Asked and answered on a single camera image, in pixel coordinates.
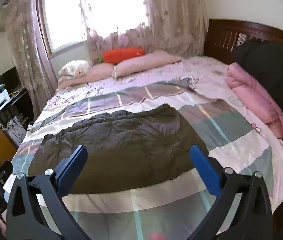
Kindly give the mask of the dark olive puffer jacket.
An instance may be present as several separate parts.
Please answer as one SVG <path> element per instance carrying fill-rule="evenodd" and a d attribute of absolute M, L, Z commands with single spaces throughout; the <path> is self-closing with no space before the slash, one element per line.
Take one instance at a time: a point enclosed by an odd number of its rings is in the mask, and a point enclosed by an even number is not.
<path fill-rule="evenodd" d="M 190 149 L 204 141 L 175 108 L 116 111 L 76 122 L 44 137 L 28 168 L 31 176 L 55 168 L 84 145 L 88 159 L 73 194 L 113 193 L 152 186 L 192 169 Z"/>

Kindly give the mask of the white box under desk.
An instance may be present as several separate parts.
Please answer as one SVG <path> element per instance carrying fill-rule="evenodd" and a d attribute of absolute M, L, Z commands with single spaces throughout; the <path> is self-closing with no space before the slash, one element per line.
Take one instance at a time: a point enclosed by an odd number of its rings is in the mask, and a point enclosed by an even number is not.
<path fill-rule="evenodd" d="M 11 118 L 6 124 L 4 130 L 6 131 L 8 138 L 18 148 L 22 144 L 26 136 L 26 130 L 24 129 L 18 118 L 16 116 Z"/>

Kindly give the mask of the black monitor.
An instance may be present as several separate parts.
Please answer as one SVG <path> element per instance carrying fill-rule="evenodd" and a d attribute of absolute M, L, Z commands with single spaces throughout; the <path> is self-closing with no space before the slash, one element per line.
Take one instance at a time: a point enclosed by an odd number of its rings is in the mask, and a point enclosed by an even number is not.
<path fill-rule="evenodd" d="M 9 94 L 17 91 L 22 86 L 15 67 L 0 75 L 0 85 L 4 85 Z"/>

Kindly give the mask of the folded pink quilt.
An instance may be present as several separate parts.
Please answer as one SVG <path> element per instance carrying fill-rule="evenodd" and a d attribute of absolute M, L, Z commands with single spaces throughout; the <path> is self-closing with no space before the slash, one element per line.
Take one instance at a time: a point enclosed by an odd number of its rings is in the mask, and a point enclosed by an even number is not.
<path fill-rule="evenodd" d="M 266 89 L 236 62 L 226 71 L 226 83 L 246 108 L 283 140 L 283 111 Z"/>

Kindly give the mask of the floral lace curtain left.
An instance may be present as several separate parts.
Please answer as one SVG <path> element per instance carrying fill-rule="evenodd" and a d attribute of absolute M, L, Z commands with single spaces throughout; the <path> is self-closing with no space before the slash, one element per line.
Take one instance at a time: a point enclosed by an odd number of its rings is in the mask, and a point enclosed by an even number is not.
<path fill-rule="evenodd" d="M 58 86 L 40 28 L 39 0 L 10 0 L 2 15 L 13 64 L 37 119 Z"/>

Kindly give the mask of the floral lace curtain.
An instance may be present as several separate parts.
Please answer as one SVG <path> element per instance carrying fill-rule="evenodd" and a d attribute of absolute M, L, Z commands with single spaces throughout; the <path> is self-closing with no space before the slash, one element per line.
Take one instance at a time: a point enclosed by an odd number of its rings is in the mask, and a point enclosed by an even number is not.
<path fill-rule="evenodd" d="M 39 0 L 10 0 L 2 15 L 13 64 L 37 119 L 58 86 L 40 28 Z"/>
<path fill-rule="evenodd" d="M 192 57 L 204 52 L 205 0 L 78 0 L 88 56 L 97 63 L 111 49 L 162 49 Z"/>

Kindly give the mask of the black garment on bed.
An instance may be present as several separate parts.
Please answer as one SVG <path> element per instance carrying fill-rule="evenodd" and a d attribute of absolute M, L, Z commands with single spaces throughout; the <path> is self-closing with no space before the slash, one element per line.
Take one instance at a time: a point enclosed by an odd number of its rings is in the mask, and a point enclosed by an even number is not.
<path fill-rule="evenodd" d="M 249 40 L 233 49 L 233 59 L 266 89 L 283 111 L 283 44 Z"/>

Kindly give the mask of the floral white pillow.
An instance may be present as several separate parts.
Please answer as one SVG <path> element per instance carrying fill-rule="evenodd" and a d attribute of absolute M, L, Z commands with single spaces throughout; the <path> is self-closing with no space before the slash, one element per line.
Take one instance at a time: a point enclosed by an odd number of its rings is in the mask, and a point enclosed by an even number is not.
<path fill-rule="evenodd" d="M 58 84 L 66 80 L 85 76 L 92 68 L 92 62 L 86 60 L 73 60 L 65 64 L 59 71 Z"/>

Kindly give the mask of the pink pillow left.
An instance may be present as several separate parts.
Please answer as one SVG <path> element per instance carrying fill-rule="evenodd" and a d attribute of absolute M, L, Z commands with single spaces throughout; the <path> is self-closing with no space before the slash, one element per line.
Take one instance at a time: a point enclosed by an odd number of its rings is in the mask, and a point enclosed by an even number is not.
<path fill-rule="evenodd" d="M 58 86 L 58 89 L 66 89 L 68 87 L 74 87 L 77 85 L 82 85 L 84 83 L 91 83 L 108 79 L 112 77 L 113 68 L 114 64 L 110 63 L 96 64 L 84 76 L 62 81 Z"/>

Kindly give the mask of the pink pillow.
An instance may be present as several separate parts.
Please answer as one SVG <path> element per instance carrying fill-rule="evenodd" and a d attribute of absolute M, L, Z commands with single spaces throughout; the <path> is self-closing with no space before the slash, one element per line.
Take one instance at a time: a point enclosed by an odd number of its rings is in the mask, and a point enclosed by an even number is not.
<path fill-rule="evenodd" d="M 112 77 L 113 68 L 114 64 L 110 63 L 96 64 L 84 76 L 62 81 L 58 86 L 58 89 L 66 89 L 68 87 L 74 87 L 77 85 L 82 85 L 84 83 L 91 83 L 108 79 Z"/>
<path fill-rule="evenodd" d="M 113 68 L 112 77 L 117 79 L 119 77 L 162 67 L 166 64 L 177 63 L 181 59 L 180 56 L 171 55 L 164 50 L 156 50 L 153 53 L 134 57 L 118 63 Z"/>

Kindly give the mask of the pink pillow right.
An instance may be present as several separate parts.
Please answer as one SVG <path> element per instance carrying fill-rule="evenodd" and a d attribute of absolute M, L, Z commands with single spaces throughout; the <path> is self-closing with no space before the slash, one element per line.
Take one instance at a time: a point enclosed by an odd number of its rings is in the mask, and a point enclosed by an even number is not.
<path fill-rule="evenodd" d="M 119 77 L 162 67 L 166 64 L 177 63 L 181 59 L 180 56 L 171 55 L 164 50 L 156 50 L 153 53 L 134 57 L 118 63 L 113 68 L 112 77 L 117 79 Z"/>

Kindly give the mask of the dark wooden headboard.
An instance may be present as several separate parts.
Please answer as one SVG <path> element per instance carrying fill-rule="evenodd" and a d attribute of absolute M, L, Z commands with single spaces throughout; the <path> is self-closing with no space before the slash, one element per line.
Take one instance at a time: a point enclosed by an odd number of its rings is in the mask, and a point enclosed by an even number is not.
<path fill-rule="evenodd" d="M 231 64 L 233 49 L 251 39 L 283 44 L 283 30 L 254 22 L 210 19 L 203 55 Z"/>

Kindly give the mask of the orange carrot plush pillow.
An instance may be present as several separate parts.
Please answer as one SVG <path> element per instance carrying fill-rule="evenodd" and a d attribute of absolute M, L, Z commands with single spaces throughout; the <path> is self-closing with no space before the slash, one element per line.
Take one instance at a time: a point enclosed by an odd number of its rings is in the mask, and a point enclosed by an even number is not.
<path fill-rule="evenodd" d="M 142 48 L 130 47 L 130 48 L 119 48 L 112 49 L 103 52 L 100 62 L 118 64 L 122 61 L 132 59 L 145 55 L 145 51 Z"/>

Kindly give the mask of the floral lace curtain right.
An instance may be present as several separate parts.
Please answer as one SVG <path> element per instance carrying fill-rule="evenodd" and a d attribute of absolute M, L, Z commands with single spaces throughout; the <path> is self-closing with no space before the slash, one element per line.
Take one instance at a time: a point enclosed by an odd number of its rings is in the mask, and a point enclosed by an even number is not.
<path fill-rule="evenodd" d="M 162 49 L 192 57 L 204 52 L 205 0 L 78 0 L 88 56 L 97 63 L 111 49 Z"/>

